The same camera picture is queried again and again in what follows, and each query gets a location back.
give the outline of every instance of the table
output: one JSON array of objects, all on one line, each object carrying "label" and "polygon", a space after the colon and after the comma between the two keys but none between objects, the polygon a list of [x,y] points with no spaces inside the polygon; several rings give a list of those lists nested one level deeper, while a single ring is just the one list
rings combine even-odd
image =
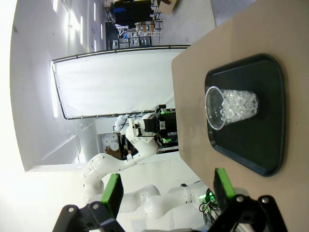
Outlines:
[{"label": "table", "polygon": [[[281,66],[286,132],[281,169],[262,177],[215,151],[207,135],[204,81],[218,66],[268,53]],[[258,0],[172,62],[181,158],[213,188],[214,170],[225,168],[234,187],[253,199],[272,195],[289,231],[309,227],[309,1]]]}]

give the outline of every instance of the white curtain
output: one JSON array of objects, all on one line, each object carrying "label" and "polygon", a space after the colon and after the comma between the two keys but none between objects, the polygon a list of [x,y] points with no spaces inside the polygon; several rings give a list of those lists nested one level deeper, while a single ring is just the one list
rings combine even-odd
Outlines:
[{"label": "white curtain", "polygon": [[184,49],[102,54],[55,63],[66,117],[175,108],[172,60]]}]

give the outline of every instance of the screw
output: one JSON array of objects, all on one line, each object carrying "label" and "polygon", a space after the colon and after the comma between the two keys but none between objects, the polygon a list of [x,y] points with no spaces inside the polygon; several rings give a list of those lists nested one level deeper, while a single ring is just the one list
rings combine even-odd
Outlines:
[{"label": "screw", "polygon": [[262,203],[266,204],[269,202],[269,199],[267,197],[262,198]]},{"label": "screw", "polygon": [[236,201],[238,202],[243,202],[243,200],[244,200],[243,196],[239,196],[236,198]]}]

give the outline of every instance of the gray floor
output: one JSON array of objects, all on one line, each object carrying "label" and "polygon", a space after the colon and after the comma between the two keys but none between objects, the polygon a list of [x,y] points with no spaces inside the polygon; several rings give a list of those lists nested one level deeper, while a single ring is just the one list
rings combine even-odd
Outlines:
[{"label": "gray floor", "polygon": [[161,14],[162,35],[152,44],[192,44],[254,1],[178,0],[172,14]]}]

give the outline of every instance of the plastic cup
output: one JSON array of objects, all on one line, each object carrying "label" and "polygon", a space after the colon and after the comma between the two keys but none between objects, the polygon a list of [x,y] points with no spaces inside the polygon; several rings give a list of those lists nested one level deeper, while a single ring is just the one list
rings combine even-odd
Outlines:
[{"label": "plastic cup", "polygon": [[205,95],[207,120],[215,130],[257,114],[259,99],[246,90],[219,89],[211,86]]}]

